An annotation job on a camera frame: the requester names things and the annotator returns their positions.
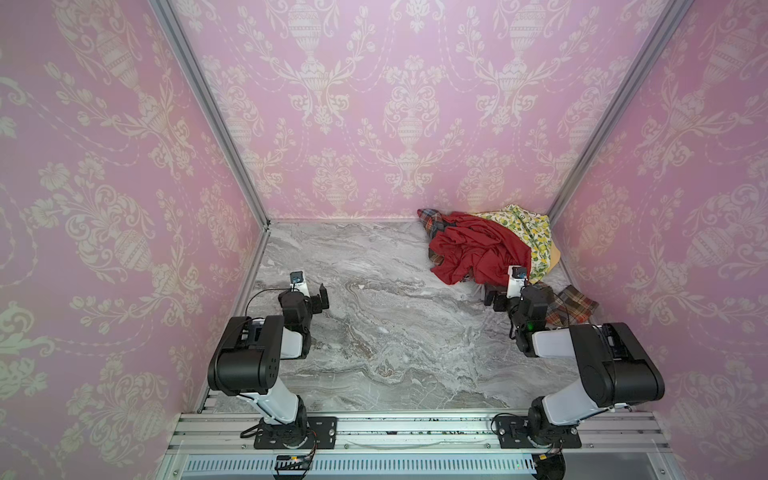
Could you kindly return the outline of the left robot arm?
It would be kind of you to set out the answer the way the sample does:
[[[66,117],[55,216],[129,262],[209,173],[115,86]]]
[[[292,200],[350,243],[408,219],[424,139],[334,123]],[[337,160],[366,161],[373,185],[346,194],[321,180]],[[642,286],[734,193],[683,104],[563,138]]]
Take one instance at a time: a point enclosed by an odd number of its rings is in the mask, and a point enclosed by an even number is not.
[[[311,417],[303,399],[279,377],[283,360],[308,356],[311,321],[329,308],[321,285],[309,295],[305,285],[280,292],[279,315],[230,318],[207,371],[209,389],[247,401],[261,415],[240,433],[255,449],[326,449],[335,446],[335,417]]]

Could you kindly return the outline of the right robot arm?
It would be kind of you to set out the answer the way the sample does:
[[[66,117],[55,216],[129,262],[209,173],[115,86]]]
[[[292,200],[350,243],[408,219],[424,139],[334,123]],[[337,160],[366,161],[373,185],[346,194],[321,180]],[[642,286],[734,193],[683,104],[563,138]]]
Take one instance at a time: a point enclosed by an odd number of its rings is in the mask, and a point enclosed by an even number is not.
[[[500,413],[490,429],[503,449],[559,452],[581,446],[579,425],[614,407],[662,399],[659,369],[625,323],[547,327],[545,293],[527,285],[516,297],[495,286],[483,288],[484,304],[507,314],[510,338],[529,358],[570,358],[578,379],[556,393],[534,399],[525,416]]]

